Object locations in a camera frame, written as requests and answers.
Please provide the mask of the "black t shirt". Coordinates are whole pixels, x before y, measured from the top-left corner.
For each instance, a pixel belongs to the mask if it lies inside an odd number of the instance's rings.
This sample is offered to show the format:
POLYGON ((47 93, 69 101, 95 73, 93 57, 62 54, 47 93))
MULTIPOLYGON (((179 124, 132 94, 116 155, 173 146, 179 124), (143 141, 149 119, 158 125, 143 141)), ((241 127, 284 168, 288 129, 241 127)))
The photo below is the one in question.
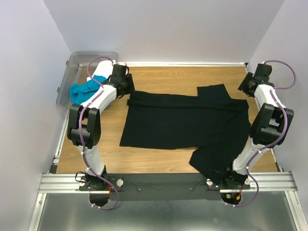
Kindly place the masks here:
POLYGON ((246 145, 250 122, 246 100, 225 86, 198 87, 196 96, 136 91, 127 101, 123 147, 194 148, 190 165, 215 184, 246 145))

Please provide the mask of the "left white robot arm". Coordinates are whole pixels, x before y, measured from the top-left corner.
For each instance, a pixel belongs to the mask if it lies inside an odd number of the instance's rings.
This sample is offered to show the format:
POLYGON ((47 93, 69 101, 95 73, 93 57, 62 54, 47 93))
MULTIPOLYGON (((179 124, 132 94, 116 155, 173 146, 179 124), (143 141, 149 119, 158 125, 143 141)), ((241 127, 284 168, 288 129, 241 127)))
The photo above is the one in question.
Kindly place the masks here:
POLYGON ((101 138, 101 113, 116 98, 135 91, 132 74, 122 77, 110 75, 99 90, 82 104, 74 104, 69 110, 67 137, 78 148, 85 163, 84 178, 80 186, 104 190, 117 190, 107 178, 106 167, 100 157, 97 144, 101 138))

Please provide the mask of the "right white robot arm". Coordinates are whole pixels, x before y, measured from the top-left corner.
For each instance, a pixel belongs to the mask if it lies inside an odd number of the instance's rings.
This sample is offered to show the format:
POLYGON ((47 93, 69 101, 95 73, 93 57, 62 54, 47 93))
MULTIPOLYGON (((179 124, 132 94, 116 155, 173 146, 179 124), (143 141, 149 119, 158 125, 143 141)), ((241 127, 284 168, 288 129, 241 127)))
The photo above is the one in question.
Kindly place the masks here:
POLYGON ((248 173, 264 153, 284 141, 294 116, 279 100, 268 74, 249 72, 238 90, 255 98, 259 112, 250 129, 250 142, 221 177, 226 189, 249 184, 248 173))

